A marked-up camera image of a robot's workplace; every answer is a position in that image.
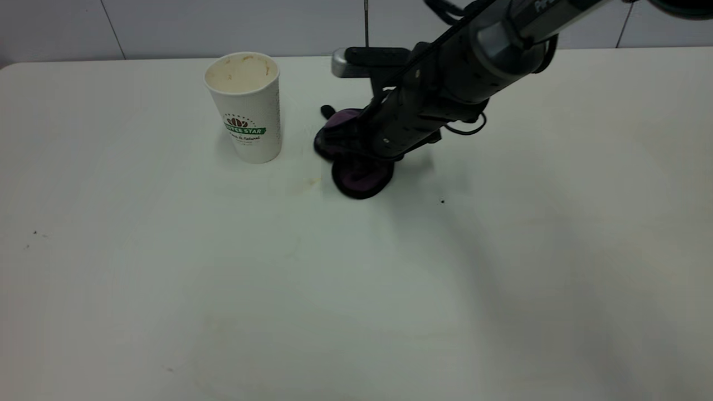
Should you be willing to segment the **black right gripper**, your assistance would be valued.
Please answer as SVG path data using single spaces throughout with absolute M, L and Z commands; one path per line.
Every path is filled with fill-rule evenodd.
M 393 170 L 406 153 L 442 139 L 446 117 L 440 102 L 445 98 L 439 85 L 396 86 L 356 118 L 351 130 L 354 139 L 341 130 L 320 129 L 314 137 L 314 152 L 327 162 L 354 153 L 380 159 L 381 169 Z

